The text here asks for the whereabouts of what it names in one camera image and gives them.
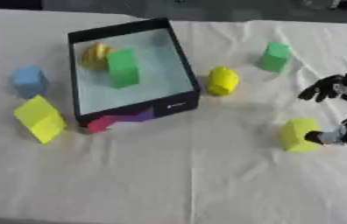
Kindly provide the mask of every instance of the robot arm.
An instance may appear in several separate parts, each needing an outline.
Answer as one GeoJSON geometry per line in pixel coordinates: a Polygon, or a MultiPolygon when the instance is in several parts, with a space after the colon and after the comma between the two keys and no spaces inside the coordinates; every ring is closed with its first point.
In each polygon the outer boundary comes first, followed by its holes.
{"type": "MultiPolygon", "coordinates": [[[[315,97],[316,102],[338,96],[347,101],[347,74],[345,76],[332,75],[319,80],[299,94],[299,98],[302,100],[308,101],[315,97]]],[[[319,144],[347,144],[347,119],[331,132],[310,131],[307,133],[306,139],[319,144]]]]}

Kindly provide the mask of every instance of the floor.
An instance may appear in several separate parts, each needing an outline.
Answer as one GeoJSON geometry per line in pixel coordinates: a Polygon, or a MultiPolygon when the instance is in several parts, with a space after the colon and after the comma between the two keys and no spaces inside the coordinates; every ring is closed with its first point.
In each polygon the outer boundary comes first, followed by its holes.
{"type": "Polygon", "coordinates": [[[119,13],[193,21],[268,19],[347,23],[347,10],[315,10],[301,1],[304,0],[43,0],[43,7],[47,11],[119,13]]]}

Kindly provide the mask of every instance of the blue cube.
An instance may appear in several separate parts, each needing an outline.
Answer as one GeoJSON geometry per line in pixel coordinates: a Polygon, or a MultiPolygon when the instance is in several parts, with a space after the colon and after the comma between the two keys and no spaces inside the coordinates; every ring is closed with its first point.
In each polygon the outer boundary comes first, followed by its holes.
{"type": "Polygon", "coordinates": [[[17,68],[12,83],[25,99],[31,99],[35,95],[44,95],[48,87],[48,80],[37,66],[17,68]]]}

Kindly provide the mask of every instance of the white tablecloth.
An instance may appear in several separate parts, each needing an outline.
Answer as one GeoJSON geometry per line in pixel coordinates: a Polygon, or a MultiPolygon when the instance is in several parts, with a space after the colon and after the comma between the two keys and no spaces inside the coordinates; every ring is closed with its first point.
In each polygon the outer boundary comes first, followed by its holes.
{"type": "Polygon", "coordinates": [[[347,148],[281,149],[279,126],[315,118],[329,130],[347,102],[296,100],[347,72],[347,24],[173,22],[200,80],[215,66],[242,82],[204,94],[193,112],[96,135],[75,131],[67,33],[137,20],[121,15],[0,10],[0,218],[109,224],[347,223],[347,148]],[[280,75],[253,66],[269,41],[291,46],[280,75]],[[47,99],[69,128],[40,144],[13,118],[9,78],[41,67],[47,99]]]}

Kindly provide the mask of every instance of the yellow foam block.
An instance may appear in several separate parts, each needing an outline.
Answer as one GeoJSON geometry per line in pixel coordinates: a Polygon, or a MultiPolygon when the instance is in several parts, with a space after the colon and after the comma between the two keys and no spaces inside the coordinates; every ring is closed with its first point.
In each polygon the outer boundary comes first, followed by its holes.
{"type": "Polygon", "coordinates": [[[88,69],[104,70],[107,68],[107,53],[111,50],[111,47],[95,42],[91,47],[83,52],[81,63],[88,69]]]}
{"type": "Polygon", "coordinates": [[[14,116],[43,144],[66,127],[59,111],[39,94],[17,108],[14,116]]]}
{"type": "Polygon", "coordinates": [[[226,95],[239,83],[237,73],[228,67],[218,66],[210,71],[208,91],[214,95],[226,95]]]}
{"type": "Polygon", "coordinates": [[[304,137],[311,130],[319,130],[314,119],[292,119],[280,130],[280,139],[286,151],[311,151],[319,144],[307,141],[304,137]]]}

